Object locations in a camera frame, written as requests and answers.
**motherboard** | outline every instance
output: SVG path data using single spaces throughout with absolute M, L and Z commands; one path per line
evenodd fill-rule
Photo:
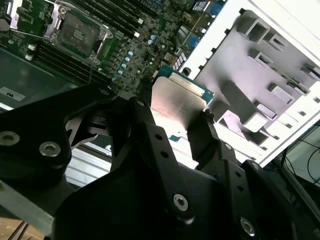
M 4 0 L 0 46 L 80 86 L 139 94 L 165 65 L 176 71 L 224 0 Z

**cable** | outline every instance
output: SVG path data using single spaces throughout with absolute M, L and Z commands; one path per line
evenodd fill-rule
M 290 166 L 291 166 L 291 168 L 292 168 L 292 170 L 293 170 L 293 174 L 294 174 L 295 176 L 297 176 L 296 171 L 295 171 L 294 166 L 292 165 L 291 161 L 289 160 L 289 158 L 287 158 L 287 157 L 285 157 L 285 158 L 286 158 L 286 160 L 288 160 L 288 162 L 289 162 L 289 164 L 290 164 Z
M 315 147 L 315 148 L 317 148 L 317 149 L 320 149 L 320 146 L 313 145 L 313 144 L 311 144 L 310 142 L 304 141 L 304 140 L 302 140 L 302 139 L 299 139 L 299 141 L 301 141 L 301 142 L 303 142 L 303 143 L 306 143 L 306 144 L 309 144 L 310 146 Z
M 22 226 L 25 224 L 25 221 L 22 221 L 20 223 L 20 225 L 13 231 L 13 233 L 11 234 L 11 236 L 8 238 L 8 240 L 12 240 L 14 239 L 14 237 L 17 235 L 17 233 L 19 232 L 19 230 L 22 228 Z
M 314 181 L 313 185 L 316 185 L 319 181 L 320 181 L 320 177 L 316 181 Z
M 281 158 L 281 162 L 280 162 L 280 166 L 279 166 L 279 167 L 283 167 L 283 166 L 285 165 L 286 157 L 287 157 L 287 152 L 288 152 L 288 148 L 286 148 L 285 150 L 283 150 L 282 158 Z
M 27 223 L 27 224 L 24 226 L 22 232 L 20 233 L 19 237 L 18 237 L 16 240 L 21 240 L 21 239 L 23 238 L 23 236 L 25 235 L 25 232 L 27 231 L 28 227 L 29 227 L 29 224 Z
M 307 164 L 306 164 L 306 169 L 307 169 L 307 171 L 308 171 L 308 174 L 309 174 L 310 178 L 312 178 L 312 180 L 315 181 L 315 182 L 316 182 L 317 180 L 314 179 L 314 177 L 313 177 L 313 176 L 311 175 L 311 173 L 310 173 L 310 160 L 311 160 L 312 156 L 313 156 L 318 150 L 320 150 L 320 147 L 317 148 L 317 149 L 310 155 L 310 157 L 309 157 L 309 159 L 308 159 L 308 162 L 307 162 Z

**metal plate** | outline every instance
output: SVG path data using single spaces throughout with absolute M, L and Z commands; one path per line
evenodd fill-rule
M 168 136 L 185 132 L 206 105 L 199 96 L 166 77 L 159 77 L 153 85 L 152 114 Z

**ram slot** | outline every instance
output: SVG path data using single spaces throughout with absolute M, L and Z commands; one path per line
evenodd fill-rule
M 82 83 L 88 83 L 90 75 L 93 82 L 105 85 L 109 84 L 111 81 L 111 79 L 102 75 L 97 70 L 93 69 L 90 74 L 90 66 L 85 65 L 62 51 L 46 44 L 39 47 L 36 55 L 36 62 L 43 63 L 76 81 L 82 81 Z
M 103 4 L 100 2 L 97 2 L 96 0 L 89 0 L 87 3 L 92 4 L 95 8 L 103 12 L 105 15 L 109 15 L 114 21 L 122 24 L 125 26 L 125 28 L 128 28 L 130 31 L 137 32 L 139 27 L 139 24 L 137 27 L 126 21 L 123 17 L 121 17 L 117 12 L 113 12 L 111 9 L 106 8 Z
M 100 21 L 105 22 L 106 24 L 109 24 L 110 26 L 116 28 L 117 30 L 119 30 L 122 33 L 124 33 L 125 35 L 127 35 L 129 38 L 134 37 L 134 35 L 135 35 L 134 31 L 129 31 L 128 29 L 126 29 L 125 26 L 121 25 L 120 23 L 114 21 L 112 18 L 110 18 L 109 16 L 104 14 L 103 11 L 100 11 L 100 10 L 94 8 L 92 5 L 90 5 L 87 2 L 83 2 L 82 0 L 75 0 L 75 2 L 79 6 L 83 7 L 87 11 L 89 11 L 93 16 L 96 16 L 98 19 L 100 19 Z
M 133 17 L 128 14 L 122 7 L 119 7 L 108 0 L 100 0 L 98 1 L 99 4 L 103 5 L 105 8 L 111 10 L 114 14 L 121 16 L 125 21 L 130 23 L 135 29 L 140 27 L 139 18 Z
M 124 3 L 128 6 L 131 6 L 132 9 L 137 11 L 137 13 L 143 12 L 154 19 L 158 16 L 157 13 L 155 13 L 154 11 L 143 5 L 141 2 L 138 2 L 136 0 L 124 0 Z
M 135 11 L 132 7 L 125 4 L 125 2 L 119 1 L 112 1 L 112 0 L 104 0 L 108 4 L 112 4 L 117 7 L 117 9 L 126 12 L 128 15 L 132 16 L 136 22 L 139 22 L 140 18 L 142 17 L 140 11 Z

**label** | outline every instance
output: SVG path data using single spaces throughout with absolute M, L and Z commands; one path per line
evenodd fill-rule
M 24 99 L 26 96 L 17 93 L 16 91 L 13 91 L 7 87 L 0 88 L 0 94 L 6 95 L 9 98 L 12 98 L 18 102 L 20 102 L 22 99 Z

